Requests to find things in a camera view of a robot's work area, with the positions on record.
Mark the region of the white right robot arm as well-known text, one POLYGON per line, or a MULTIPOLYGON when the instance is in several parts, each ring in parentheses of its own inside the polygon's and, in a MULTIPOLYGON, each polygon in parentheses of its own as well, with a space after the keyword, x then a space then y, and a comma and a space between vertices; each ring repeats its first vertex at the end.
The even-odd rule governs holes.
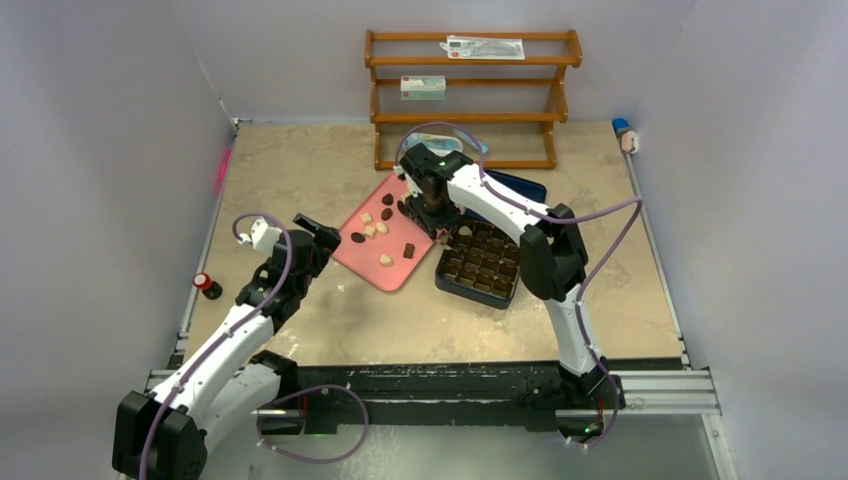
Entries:
POLYGON ((393 166, 406 182, 405 214, 430 238, 457 227, 471 210, 519 247, 519 275, 525 288, 543 301, 558 344, 564 399, 584 407, 601 391, 591 372, 599 364, 590 352, 589 329, 577 315, 577 290, 584 285, 588 255, 573 212, 520 195, 492 178, 468 156, 439 156, 425 145, 406 150, 393 166))

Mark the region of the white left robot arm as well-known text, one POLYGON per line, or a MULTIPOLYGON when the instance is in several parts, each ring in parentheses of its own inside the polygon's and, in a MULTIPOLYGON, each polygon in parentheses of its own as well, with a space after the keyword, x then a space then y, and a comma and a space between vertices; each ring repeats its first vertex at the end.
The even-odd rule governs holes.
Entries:
POLYGON ((134 479, 198 479, 209 454, 243 417, 268 403, 297 399, 293 362, 260 347, 300 308, 312 281, 342 242, 338 229, 298 214, 295 229, 253 214, 234 235, 265 255, 215 332, 183 365, 147 393, 119 403, 112 467, 134 479))

